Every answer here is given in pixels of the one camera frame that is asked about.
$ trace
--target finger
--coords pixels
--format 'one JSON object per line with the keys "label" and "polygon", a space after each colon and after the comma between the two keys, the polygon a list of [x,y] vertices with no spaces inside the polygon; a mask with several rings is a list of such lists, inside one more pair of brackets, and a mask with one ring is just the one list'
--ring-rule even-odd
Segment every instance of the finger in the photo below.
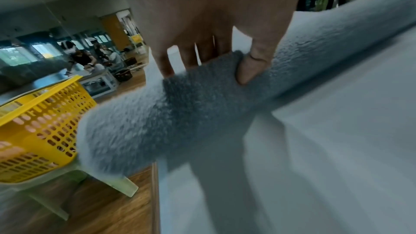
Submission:
{"label": "finger", "polygon": [[217,51],[214,46],[214,39],[212,36],[204,41],[196,44],[198,48],[199,60],[201,63],[207,63],[209,60],[217,57]]}
{"label": "finger", "polygon": [[181,59],[183,62],[183,65],[185,66],[185,69],[190,69],[194,67],[198,67],[198,59],[196,58],[196,51],[195,51],[195,45],[192,44],[192,46],[179,47],[179,53],[181,54]]}
{"label": "finger", "polygon": [[217,50],[217,56],[221,56],[225,53],[229,53],[232,48],[233,29],[227,32],[222,32],[214,35],[215,49]]}
{"label": "finger", "polygon": [[153,57],[156,61],[157,67],[164,78],[170,77],[175,74],[172,65],[170,65],[168,52],[152,52]]}
{"label": "finger", "polygon": [[247,84],[270,67],[277,43],[276,40],[253,39],[250,53],[245,55],[237,68],[236,79],[239,84]]}

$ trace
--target yellow basket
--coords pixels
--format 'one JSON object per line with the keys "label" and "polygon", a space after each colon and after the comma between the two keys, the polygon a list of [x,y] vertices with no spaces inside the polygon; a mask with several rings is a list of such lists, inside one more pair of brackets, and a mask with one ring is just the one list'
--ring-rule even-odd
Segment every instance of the yellow basket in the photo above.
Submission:
{"label": "yellow basket", "polygon": [[74,76],[0,106],[0,183],[19,183],[76,157],[81,116],[96,105]]}

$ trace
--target rolled towel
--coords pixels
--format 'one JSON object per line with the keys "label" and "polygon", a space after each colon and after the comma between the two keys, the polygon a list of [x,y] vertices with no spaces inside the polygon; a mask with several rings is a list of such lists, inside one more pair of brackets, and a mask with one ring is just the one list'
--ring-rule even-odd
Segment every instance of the rolled towel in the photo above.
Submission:
{"label": "rolled towel", "polygon": [[80,121],[80,161],[130,175],[415,22],[416,0],[357,0],[290,27],[271,69],[246,86],[234,79],[243,54],[233,52],[117,97]]}

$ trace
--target human hand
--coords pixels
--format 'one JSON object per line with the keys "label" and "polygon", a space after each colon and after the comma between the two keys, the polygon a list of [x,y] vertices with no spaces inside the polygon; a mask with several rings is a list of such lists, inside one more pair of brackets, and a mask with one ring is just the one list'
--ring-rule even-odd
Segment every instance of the human hand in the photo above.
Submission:
{"label": "human hand", "polygon": [[231,51],[233,26],[253,38],[236,79],[246,84],[266,70],[298,0],[130,0],[140,33],[162,75],[174,74],[167,49],[177,45],[186,69]]}

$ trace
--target wooden floor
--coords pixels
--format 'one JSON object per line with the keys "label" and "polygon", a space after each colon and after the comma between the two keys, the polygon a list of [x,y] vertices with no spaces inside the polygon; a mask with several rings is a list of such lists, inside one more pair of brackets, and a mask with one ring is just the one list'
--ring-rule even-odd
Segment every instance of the wooden floor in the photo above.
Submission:
{"label": "wooden floor", "polygon": [[[133,78],[120,85],[118,91],[101,97],[103,102],[126,91],[146,84],[144,71],[133,73]],[[63,221],[37,202],[0,187],[0,234],[153,234],[157,189],[152,183],[152,170],[148,167],[130,177],[139,186],[138,192],[128,198],[113,188],[87,178],[81,184],[64,176],[46,183],[39,191],[53,198],[71,214]]]}

